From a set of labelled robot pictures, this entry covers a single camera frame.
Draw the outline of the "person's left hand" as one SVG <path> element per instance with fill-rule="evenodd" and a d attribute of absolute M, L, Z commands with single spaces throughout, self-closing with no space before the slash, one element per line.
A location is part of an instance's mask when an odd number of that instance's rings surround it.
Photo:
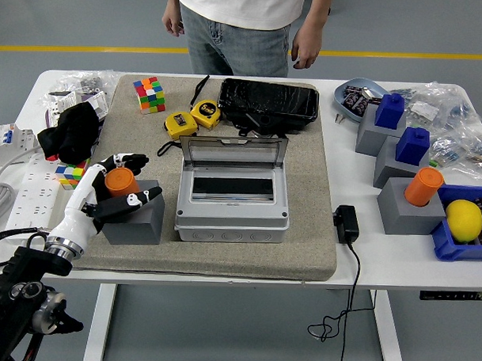
<path fill-rule="evenodd" d="M 310 68 L 316 61 L 322 46 L 322 30 L 300 28 L 291 47 L 291 60 L 294 69 Z"/>

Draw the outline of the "person's right hand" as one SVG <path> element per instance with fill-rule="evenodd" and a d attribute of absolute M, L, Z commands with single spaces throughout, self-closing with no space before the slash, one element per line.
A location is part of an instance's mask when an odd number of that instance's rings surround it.
<path fill-rule="evenodd" d="M 184 25 L 179 6 L 167 6 L 161 21 L 169 35 L 175 37 L 184 35 Z"/>

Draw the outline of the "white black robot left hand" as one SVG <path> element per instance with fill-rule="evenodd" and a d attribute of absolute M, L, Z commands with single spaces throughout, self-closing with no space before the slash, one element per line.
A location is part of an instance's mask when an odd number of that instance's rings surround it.
<path fill-rule="evenodd" d="M 137 175 L 148 161 L 145 154 L 125 153 L 113 154 L 90 165 L 65 206 L 63 220 L 47 236 L 44 248 L 70 250 L 79 257 L 89 239 L 100 233 L 105 223 L 137 211 L 159 196 L 162 190 L 158 186 L 120 197 L 111 196 L 104 184 L 110 171 L 126 167 Z"/>

